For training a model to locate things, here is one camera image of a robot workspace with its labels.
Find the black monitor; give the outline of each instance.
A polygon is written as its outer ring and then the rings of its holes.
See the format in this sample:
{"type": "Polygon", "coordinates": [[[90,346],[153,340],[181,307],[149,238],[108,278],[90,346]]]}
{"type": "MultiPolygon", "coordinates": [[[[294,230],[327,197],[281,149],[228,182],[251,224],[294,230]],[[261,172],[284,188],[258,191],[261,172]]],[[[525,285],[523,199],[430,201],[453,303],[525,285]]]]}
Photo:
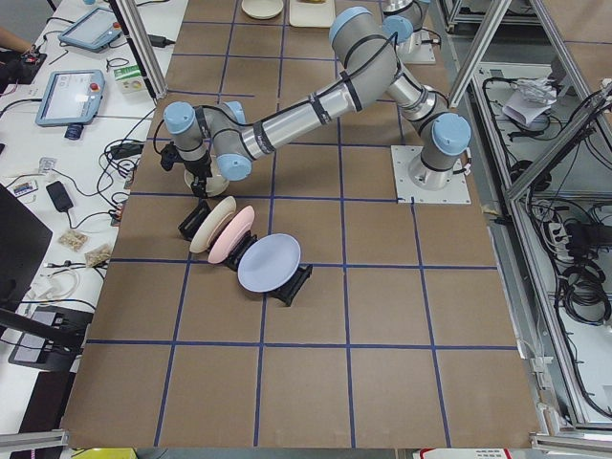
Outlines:
{"type": "Polygon", "coordinates": [[[51,305],[39,307],[33,318],[15,313],[52,236],[50,229],[0,185],[0,337],[7,328],[24,332],[10,362],[60,370],[70,368],[92,315],[51,305]]]}

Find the tablet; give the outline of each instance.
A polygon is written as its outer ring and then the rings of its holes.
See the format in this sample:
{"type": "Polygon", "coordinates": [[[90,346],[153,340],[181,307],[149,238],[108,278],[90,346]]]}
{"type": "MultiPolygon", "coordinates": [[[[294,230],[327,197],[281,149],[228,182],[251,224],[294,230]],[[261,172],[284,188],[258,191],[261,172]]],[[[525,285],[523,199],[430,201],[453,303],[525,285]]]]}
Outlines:
{"type": "Polygon", "coordinates": [[[103,91],[104,75],[100,70],[53,72],[38,108],[36,124],[87,124],[98,112],[103,91]]]}
{"type": "Polygon", "coordinates": [[[106,8],[96,8],[78,19],[57,39],[97,53],[121,35],[121,26],[115,14],[106,8]]]}

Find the blue joint cap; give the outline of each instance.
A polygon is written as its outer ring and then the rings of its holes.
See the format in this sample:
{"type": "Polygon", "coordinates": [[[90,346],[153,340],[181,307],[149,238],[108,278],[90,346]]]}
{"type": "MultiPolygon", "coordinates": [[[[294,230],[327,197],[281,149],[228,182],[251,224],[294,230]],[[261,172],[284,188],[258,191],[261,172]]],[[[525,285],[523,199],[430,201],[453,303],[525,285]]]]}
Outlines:
{"type": "Polygon", "coordinates": [[[226,153],[217,156],[219,171],[230,182],[238,182],[249,177],[252,170],[251,161],[237,153],[226,153]]]}
{"type": "Polygon", "coordinates": [[[414,33],[414,27],[405,17],[396,14],[384,19],[384,22],[382,22],[382,31],[386,33],[387,36],[397,33],[398,43],[404,43],[414,33]]]}
{"type": "Polygon", "coordinates": [[[338,15],[338,17],[334,20],[334,24],[332,24],[332,27],[329,30],[329,42],[334,43],[334,39],[336,38],[336,35],[338,35],[338,32],[340,32],[340,29],[344,27],[344,24],[346,24],[348,21],[350,21],[354,17],[359,16],[360,14],[366,14],[366,13],[372,14],[365,7],[353,7],[353,8],[349,8],[348,10],[344,10],[343,12],[341,12],[338,15]]]}
{"type": "Polygon", "coordinates": [[[195,110],[193,110],[193,107],[187,102],[172,102],[165,107],[165,127],[172,135],[185,132],[194,121],[195,110]]]}
{"type": "Polygon", "coordinates": [[[471,128],[468,122],[459,115],[445,113],[433,122],[431,138],[445,155],[459,156],[468,148],[471,128]]]}
{"type": "Polygon", "coordinates": [[[232,102],[223,102],[235,116],[236,121],[240,124],[246,124],[247,119],[245,118],[245,111],[242,109],[242,103],[232,101],[232,102]]]}

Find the pink plate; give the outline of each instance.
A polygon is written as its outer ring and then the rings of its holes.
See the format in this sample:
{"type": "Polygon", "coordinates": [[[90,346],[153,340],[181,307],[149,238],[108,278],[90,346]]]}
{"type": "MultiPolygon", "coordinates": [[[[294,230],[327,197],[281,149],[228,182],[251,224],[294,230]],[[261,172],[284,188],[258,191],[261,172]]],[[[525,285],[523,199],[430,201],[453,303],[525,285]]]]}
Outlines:
{"type": "Polygon", "coordinates": [[[214,246],[212,246],[212,249],[210,249],[208,263],[216,265],[217,263],[223,262],[232,249],[240,242],[242,236],[251,229],[254,219],[255,211],[251,206],[247,206],[240,210],[240,212],[233,217],[233,220],[228,223],[217,238],[214,246]]]}

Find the power strip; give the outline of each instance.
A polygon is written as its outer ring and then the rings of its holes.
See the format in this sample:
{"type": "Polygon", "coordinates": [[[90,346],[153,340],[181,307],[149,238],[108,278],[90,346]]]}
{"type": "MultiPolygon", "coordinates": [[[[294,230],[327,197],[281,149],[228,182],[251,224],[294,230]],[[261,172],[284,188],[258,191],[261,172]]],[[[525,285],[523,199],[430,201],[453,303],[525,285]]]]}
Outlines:
{"type": "Polygon", "coordinates": [[[570,256],[570,252],[567,248],[570,243],[570,237],[567,235],[567,231],[562,223],[548,222],[546,225],[546,238],[552,249],[557,255],[559,261],[572,263],[574,257],[570,256]]]}

